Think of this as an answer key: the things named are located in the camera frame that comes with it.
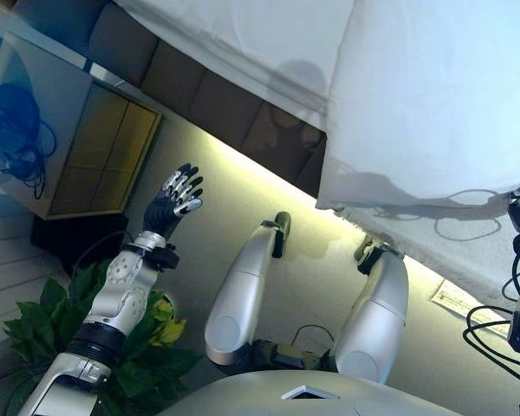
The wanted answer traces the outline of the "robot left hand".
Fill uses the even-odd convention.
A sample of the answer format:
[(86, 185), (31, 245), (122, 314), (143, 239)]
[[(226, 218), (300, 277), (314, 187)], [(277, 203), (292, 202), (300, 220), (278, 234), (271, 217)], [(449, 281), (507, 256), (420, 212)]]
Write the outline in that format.
[(145, 210), (143, 231), (168, 239), (183, 217), (202, 206), (204, 178), (198, 171), (197, 166), (186, 163), (169, 176)]

